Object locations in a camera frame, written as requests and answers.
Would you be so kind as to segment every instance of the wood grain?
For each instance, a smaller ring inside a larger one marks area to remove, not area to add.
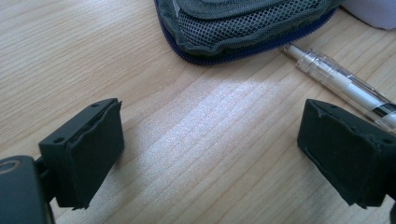
[[[297,45],[396,101],[395,31],[338,10]],[[153,1],[1,1],[0,97],[0,158],[38,158],[86,105],[123,101],[125,152],[87,210],[51,203],[57,223],[389,222],[390,198],[349,207],[296,145],[305,99],[359,112],[278,50],[182,61]]]

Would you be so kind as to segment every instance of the pen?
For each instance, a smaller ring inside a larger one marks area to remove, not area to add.
[[[283,50],[297,60],[297,66],[305,73],[346,99],[386,131],[396,133],[396,104],[383,94],[321,52],[302,51],[292,44]]]

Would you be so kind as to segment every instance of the white object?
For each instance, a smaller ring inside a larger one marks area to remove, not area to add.
[[[320,52],[302,51],[294,45],[287,45],[284,50],[298,61],[301,70],[341,95],[388,132],[396,133],[396,104],[384,95]]]
[[[342,6],[371,26],[396,28],[396,0],[346,0]]]

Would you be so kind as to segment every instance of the wooden table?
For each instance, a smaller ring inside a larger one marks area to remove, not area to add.
[[[343,10],[296,42],[396,101],[396,33]],[[348,206],[297,148],[307,98],[358,114],[279,50],[197,66],[169,48],[153,1],[0,2],[0,158],[85,106],[123,101],[126,148],[87,210],[57,223],[387,223]]]

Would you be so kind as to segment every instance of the blue zipper edge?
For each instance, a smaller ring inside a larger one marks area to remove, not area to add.
[[[159,0],[154,0],[158,20],[160,22],[160,26],[161,26],[161,29],[163,30],[163,35],[165,36],[166,41],[168,42],[171,49],[175,52],[175,54],[178,57],[180,57],[181,59],[183,59],[184,61],[186,61],[188,63],[194,63],[197,65],[215,65],[215,64],[219,64],[219,63],[229,63],[229,62],[243,59],[246,57],[250,57],[250,56],[271,50],[271,49],[277,49],[281,46],[284,46],[286,44],[289,44],[293,41],[304,38],[304,37],[314,33],[316,30],[318,30],[320,27],[322,27],[329,19],[331,19],[332,16],[334,15],[335,11],[337,10],[337,7],[330,10],[326,14],[322,15],[318,20],[313,21],[296,31],[293,31],[293,32],[289,33],[288,35],[285,35],[284,38],[276,38],[276,39],[266,42],[265,44],[259,44],[258,46],[257,45],[250,46],[246,49],[241,49],[240,51],[238,51],[236,53],[220,56],[218,58],[210,58],[210,57],[203,58],[200,56],[190,55],[187,52],[183,51],[177,45],[175,39],[169,33],[169,31],[166,29],[165,25],[163,24],[163,21],[161,20],[159,7],[158,7],[158,1]]]

